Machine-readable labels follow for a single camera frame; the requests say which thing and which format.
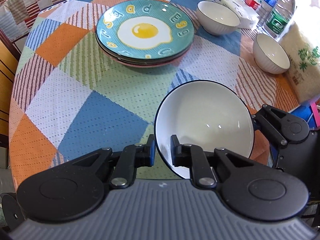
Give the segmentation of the white bowl dark rim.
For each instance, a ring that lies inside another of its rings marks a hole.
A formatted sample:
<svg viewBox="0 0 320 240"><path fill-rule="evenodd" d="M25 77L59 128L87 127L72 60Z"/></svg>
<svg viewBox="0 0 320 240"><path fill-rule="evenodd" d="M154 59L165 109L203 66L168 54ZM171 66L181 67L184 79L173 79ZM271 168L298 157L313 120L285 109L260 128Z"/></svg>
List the white bowl dark rim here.
<svg viewBox="0 0 320 240"><path fill-rule="evenodd" d="M189 178L189 170L172 164L170 138L212 152L224 147L249 158L254 128L245 103L228 87L209 80L189 81L171 90L157 109L154 133L158 152L176 175Z"/></svg>

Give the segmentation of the pink bunny carrot plate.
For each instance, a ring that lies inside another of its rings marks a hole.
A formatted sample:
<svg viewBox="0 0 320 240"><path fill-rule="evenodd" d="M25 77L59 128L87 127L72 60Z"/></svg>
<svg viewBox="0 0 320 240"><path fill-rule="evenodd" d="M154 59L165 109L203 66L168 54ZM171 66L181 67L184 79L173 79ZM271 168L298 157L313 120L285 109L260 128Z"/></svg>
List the pink bunny carrot plate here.
<svg viewBox="0 0 320 240"><path fill-rule="evenodd" d="M99 49L100 52L104 53L107 57L109 57L110 59L116 61L117 63L123 64L125 66L128 67L135 67L135 68L155 68L155 67L160 67L160 66L164 66L167 64L172 64L172 63L176 63L176 62L180 62L181 59L185 56L185 54L187 54L191 48L185 50L184 52L182 52L178 57L175 57L174 59L171 60L166 60L163 62L157 62L157 63L145 63L145 62L139 62L139 63L132 63L129 61L125 61L125 60L121 60L116 58L115 56L112 56L111 54L109 54L108 52L106 52L105 50L103 50L102 48Z"/></svg>

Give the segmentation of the white ribbed bowl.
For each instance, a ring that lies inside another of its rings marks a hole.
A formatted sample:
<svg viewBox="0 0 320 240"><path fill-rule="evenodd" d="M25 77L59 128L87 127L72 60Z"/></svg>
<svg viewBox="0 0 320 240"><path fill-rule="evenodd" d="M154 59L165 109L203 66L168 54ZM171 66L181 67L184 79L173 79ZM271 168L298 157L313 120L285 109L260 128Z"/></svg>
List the white ribbed bowl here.
<svg viewBox="0 0 320 240"><path fill-rule="evenodd" d="M204 30L212 35L230 34L240 26L239 16L228 7L216 2L199 2L196 15Z"/></svg>
<svg viewBox="0 0 320 240"><path fill-rule="evenodd" d="M253 56L258 67L270 74L282 74L290 68L289 57L283 47L265 34L256 35Z"/></svg>

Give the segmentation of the teal fried egg plate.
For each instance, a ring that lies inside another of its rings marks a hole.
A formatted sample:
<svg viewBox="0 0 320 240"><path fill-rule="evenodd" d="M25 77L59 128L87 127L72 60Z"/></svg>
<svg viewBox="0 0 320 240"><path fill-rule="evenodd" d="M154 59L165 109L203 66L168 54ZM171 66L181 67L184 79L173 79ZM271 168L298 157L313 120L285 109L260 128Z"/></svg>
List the teal fried egg plate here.
<svg viewBox="0 0 320 240"><path fill-rule="evenodd" d="M107 9L95 33L112 52L136 59L176 55L194 39L191 18L178 7L157 0L129 0Z"/></svg>

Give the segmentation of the large white Morning Honey plate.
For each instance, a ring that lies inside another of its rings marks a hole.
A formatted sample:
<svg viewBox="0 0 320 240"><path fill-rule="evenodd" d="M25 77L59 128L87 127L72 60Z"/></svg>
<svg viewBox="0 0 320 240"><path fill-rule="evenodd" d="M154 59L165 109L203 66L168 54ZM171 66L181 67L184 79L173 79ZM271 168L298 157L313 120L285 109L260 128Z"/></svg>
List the large white Morning Honey plate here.
<svg viewBox="0 0 320 240"><path fill-rule="evenodd" d="M118 55L117 53L112 52L110 49L108 49L105 45L103 45L103 43L99 40L98 35L95 34L95 39L97 41L97 44L100 46L100 48L102 48L103 50L105 50L106 52L108 52L109 54L111 54L112 56L115 56L118 59L121 60L125 60L125 61L129 61L132 63L141 63L141 62L145 62L145 63L157 63L157 62L163 62L166 60L171 60L174 59L175 57L178 57L182 52L184 52L185 50L192 48L192 45L189 45L187 48L185 48L185 50L183 50L182 52L176 54L176 55L169 55L169 56L165 56L163 58L160 59L136 59L134 57L130 57L130 56L121 56Z"/></svg>

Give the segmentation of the clear rice bag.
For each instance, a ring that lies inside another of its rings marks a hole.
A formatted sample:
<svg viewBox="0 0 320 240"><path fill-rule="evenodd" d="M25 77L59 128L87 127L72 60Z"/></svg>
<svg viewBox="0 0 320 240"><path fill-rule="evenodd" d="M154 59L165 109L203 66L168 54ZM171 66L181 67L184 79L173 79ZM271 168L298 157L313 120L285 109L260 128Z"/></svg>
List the clear rice bag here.
<svg viewBox="0 0 320 240"><path fill-rule="evenodd" d="M299 103L319 99L319 33L293 23L279 40L290 61L286 77Z"/></svg>

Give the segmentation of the green label water bottle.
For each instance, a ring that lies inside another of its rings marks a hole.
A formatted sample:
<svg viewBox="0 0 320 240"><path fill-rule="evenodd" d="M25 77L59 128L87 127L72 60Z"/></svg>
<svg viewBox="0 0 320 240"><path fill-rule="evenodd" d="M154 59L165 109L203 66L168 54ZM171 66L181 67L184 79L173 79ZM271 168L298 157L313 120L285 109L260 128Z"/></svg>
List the green label water bottle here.
<svg viewBox="0 0 320 240"><path fill-rule="evenodd" d="M277 38L288 25L296 10L295 0L277 0L269 13L263 28L273 38Z"/></svg>

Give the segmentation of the white tissue pack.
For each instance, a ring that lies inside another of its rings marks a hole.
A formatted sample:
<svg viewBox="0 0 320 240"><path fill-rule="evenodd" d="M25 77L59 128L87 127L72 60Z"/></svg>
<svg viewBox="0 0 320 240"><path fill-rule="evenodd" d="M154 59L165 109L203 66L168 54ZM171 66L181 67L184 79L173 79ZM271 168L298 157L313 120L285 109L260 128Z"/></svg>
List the white tissue pack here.
<svg viewBox="0 0 320 240"><path fill-rule="evenodd" d="M217 3L231 9L240 18L240 29L255 29L259 22L259 15L252 7L242 0L215 0Z"/></svg>

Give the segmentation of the wooden chair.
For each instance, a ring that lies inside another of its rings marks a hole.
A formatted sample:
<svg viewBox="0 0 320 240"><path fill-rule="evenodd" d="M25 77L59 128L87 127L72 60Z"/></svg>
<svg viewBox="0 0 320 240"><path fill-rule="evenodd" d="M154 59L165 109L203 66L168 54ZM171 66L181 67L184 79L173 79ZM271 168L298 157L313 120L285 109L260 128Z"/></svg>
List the wooden chair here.
<svg viewBox="0 0 320 240"><path fill-rule="evenodd" d="M9 108L18 59L1 41L0 47L0 109L1 134L9 135Z"/></svg>

